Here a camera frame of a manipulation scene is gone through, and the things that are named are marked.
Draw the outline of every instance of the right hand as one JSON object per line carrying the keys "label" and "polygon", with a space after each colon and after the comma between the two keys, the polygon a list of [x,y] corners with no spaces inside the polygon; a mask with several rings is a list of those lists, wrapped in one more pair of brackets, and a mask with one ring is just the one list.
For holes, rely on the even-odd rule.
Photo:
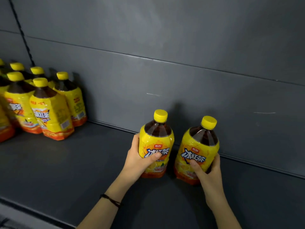
{"label": "right hand", "polygon": [[211,165],[211,172],[208,174],[201,169],[195,160],[190,160],[190,164],[200,180],[209,208],[214,211],[226,203],[227,199],[222,186],[219,154],[215,156]]}

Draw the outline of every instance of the black string bracelet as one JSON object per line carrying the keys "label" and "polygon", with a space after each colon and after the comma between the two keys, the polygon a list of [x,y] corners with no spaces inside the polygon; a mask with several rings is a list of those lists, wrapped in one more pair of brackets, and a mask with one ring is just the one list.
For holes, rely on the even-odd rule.
{"label": "black string bracelet", "polygon": [[117,201],[114,201],[112,198],[110,198],[108,195],[105,195],[105,194],[101,194],[100,197],[101,198],[105,198],[105,199],[108,199],[110,202],[112,202],[115,206],[117,206],[119,209],[121,206],[123,206],[123,204],[121,204],[120,202],[117,202]]}

